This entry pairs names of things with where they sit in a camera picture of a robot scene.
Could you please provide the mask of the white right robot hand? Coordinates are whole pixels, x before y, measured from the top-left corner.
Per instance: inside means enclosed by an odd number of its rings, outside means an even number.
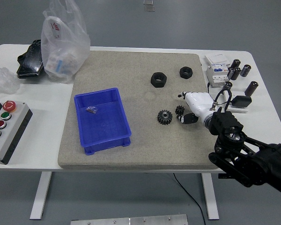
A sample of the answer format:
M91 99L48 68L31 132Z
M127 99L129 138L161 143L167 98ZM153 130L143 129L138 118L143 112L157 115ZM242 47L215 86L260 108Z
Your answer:
M191 124L201 120L205 127L209 126L210 120L216 110L216 102L206 92L183 91L178 97L183 97L192 113L183 116L178 115L177 119L183 124Z

